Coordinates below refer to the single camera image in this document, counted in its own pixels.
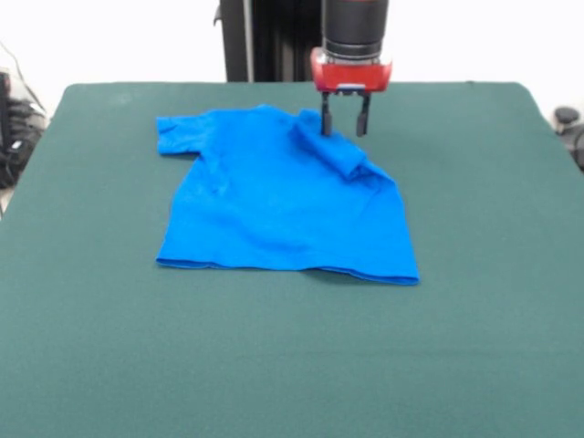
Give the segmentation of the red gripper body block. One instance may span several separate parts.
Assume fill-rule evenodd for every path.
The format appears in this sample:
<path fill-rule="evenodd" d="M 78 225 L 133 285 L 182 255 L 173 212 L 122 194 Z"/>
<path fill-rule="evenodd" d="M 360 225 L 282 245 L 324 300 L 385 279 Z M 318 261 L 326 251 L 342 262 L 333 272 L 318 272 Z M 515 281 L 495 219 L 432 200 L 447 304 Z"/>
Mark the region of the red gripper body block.
<path fill-rule="evenodd" d="M 392 62 L 349 62 L 347 59 L 329 57 L 321 47 L 310 54 L 313 82 L 318 92 L 345 91 L 383 92 L 392 73 Z"/>

